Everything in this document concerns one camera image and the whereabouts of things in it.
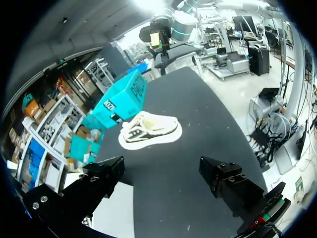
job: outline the screw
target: screw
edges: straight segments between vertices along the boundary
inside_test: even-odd
[[[35,203],[33,203],[32,207],[33,207],[34,210],[37,210],[37,209],[39,209],[40,205],[39,205],[38,202],[35,202]]]
[[[47,202],[47,201],[48,201],[48,197],[46,197],[46,196],[41,197],[41,202]]]

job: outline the black table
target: black table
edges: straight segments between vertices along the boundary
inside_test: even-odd
[[[121,125],[106,131],[97,161],[125,158],[124,182],[134,186],[136,238],[230,238],[242,224],[216,199],[199,174],[201,155],[234,161],[266,190],[260,166],[240,127],[216,94],[190,68],[148,84],[144,110],[176,116],[183,128],[174,143],[124,150]]]

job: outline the orange box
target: orange box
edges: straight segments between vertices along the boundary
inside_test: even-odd
[[[38,111],[39,105],[36,103],[35,99],[33,99],[28,106],[24,110],[24,114],[27,117],[32,117],[35,115],[35,113]]]

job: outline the computer tower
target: computer tower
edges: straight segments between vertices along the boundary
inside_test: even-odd
[[[260,76],[269,73],[269,52],[267,49],[249,48],[250,72]]]

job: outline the white sneaker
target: white sneaker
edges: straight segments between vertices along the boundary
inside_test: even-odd
[[[177,118],[147,112],[139,112],[131,122],[124,122],[122,127],[119,143],[126,150],[174,142],[183,132]]]

